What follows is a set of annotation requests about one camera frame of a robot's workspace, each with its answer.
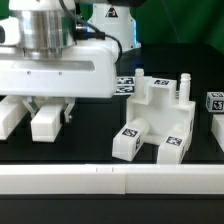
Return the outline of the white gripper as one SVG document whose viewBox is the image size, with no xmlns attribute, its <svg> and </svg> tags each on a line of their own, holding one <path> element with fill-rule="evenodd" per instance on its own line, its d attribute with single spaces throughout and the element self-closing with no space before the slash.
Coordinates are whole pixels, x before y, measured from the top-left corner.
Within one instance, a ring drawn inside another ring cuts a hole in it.
<svg viewBox="0 0 224 224">
<path fill-rule="evenodd" d="M 76 45 L 51 60 L 30 60 L 21 49 L 0 47 L 0 95 L 23 96 L 32 118 L 40 109 L 32 96 L 65 97 L 69 123 L 74 98 L 110 98 L 115 93 L 117 58 L 118 47 L 112 44 Z"/>
</svg>

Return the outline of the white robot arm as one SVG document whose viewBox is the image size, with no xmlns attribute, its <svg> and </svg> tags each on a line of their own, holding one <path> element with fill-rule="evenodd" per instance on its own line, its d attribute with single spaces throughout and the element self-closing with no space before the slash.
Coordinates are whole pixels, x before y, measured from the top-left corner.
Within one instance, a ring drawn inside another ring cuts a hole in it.
<svg viewBox="0 0 224 224">
<path fill-rule="evenodd" d="M 139 0 L 9 0 L 0 20 L 0 96 L 30 112 L 38 97 L 109 98 L 116 63 L 134 48 Z"/>
</svg>

